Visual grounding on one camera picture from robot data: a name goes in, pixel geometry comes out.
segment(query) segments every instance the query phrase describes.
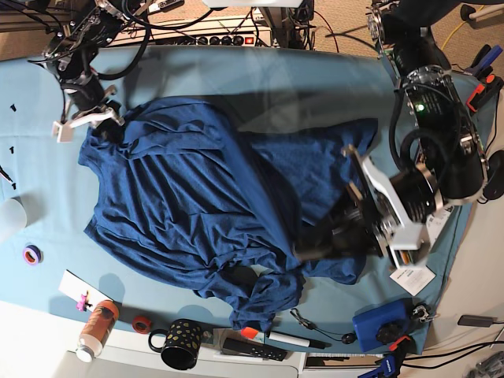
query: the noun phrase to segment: polka dot mug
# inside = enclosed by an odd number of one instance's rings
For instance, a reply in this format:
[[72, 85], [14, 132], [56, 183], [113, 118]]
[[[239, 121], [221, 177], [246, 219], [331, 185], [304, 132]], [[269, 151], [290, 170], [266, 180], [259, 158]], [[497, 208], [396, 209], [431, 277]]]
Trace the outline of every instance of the polka dot mug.
[[[162, 347], [152, 345], [155, 335], [166, 336]], [[199, 347], [202, 345], [202, 326], [188, 319], [177, 319], [170, 329], [155, 329], [149, 335], [149, 347], [161, 353], [163, 362], [172, 369], [188, 370], [196, 366]]]

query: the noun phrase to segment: blue t-shirt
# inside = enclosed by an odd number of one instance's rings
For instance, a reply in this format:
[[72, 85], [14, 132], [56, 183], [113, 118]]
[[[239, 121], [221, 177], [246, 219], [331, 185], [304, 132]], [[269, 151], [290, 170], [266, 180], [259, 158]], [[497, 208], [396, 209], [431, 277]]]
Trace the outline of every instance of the blue t-shirt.
[[[192, 98], [161, 98], [126, 116], [124, 141], [92, 130], [79, 164], [98, 176], [85, 232], [137, 272], [218, 297], [233, 328], [267, 330], [275, 313], [298, 304], [302, 276], [354, 284], [365, 258], [300, 263], [292, 246], [357, 177], [341, 154], [364, 153], [377, 121], [356, 120], [290, 134], [237, 132], [217, 108]], [[244, 283], [236, 266], [271, 269]]]

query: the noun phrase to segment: yellow cable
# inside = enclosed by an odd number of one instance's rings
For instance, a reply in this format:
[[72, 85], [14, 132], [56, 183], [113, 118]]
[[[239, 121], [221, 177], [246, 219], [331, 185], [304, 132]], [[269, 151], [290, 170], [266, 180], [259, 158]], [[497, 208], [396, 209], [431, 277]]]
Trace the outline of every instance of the yellow cable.
[[[481, 6], [477, 12], [481, 11], [485, 6]], [[464, 24], [466, 23], [467, 21], [462, 21], [448, 36], [447, 38], [444, 40], [444, 43], [443, 45], [441, 46], [441, 50], [444, 50], [444, 48], [446, 47], [446, 45], [448, 44], [448, 41], [450, 41], [451, 37], [454, 36], [454, 34], [458, 31], [458, 29], [460, 29], [462, 26], [464, 26]]]

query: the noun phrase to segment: paper note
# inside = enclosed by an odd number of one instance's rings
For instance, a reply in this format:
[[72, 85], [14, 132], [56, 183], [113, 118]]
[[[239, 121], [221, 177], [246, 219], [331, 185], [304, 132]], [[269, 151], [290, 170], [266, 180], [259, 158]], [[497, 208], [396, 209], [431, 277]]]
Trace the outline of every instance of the paper note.
[[87, 309], [90, 311], [93, 311], [101, 301], [112, 300], [79, 277], [71, 274], [68, 270], [65, 270], [58, 290], [76, 302], [80, 301], [81, 295], [87, 293], [87, 303], [89, 304]]
[[434, 277], [435, 274], [427, 267], [422, 269], [397, 269], [391, 274], [391, 278], [413, 297], [434, 280]]
[[434, 246], [435, 241], [438, 239], [439, 234], [443, 230], [444, 225], [448, 222], [448, 218], [453, 213], [454, 207], [451, 206], [447, 209], [441, 209], [433, 215], [427, 217], [425, 225], [427, 226], [428, 238], [431, 241], [431, 248]]

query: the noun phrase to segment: tape roll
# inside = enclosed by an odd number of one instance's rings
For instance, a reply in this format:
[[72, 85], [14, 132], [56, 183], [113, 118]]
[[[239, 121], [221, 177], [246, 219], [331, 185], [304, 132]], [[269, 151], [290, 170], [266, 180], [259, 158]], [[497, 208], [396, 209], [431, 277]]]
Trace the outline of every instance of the tape roll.
[[42, 260], [42, 253], [36, 246], [27, 246], [23, 249], [23, 258], [29, 265], [37, 265]]
[[150, 328], [152, 327], [152, 321], [146, 317], [136, 317], [132, 322], [133, 329], [135, 332], [146, 335], [150, 333]]

